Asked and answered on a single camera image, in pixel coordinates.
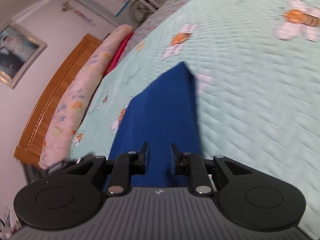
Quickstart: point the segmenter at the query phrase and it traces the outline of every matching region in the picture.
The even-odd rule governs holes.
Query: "red fabric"
[[[132,37],[133,33],[129,34],[128,37],[126,37],[122,43],[120,44],[119,48],[117,49],[115,55],[113,56],[112,60],[110,61],[107,70],[105,71],[103,77],[105,77],[111,70],[113,70],[116,65],[118,64],[118,61],[121,57],[122,52],[124,51],[125,46],[127,45],[128,41]]]

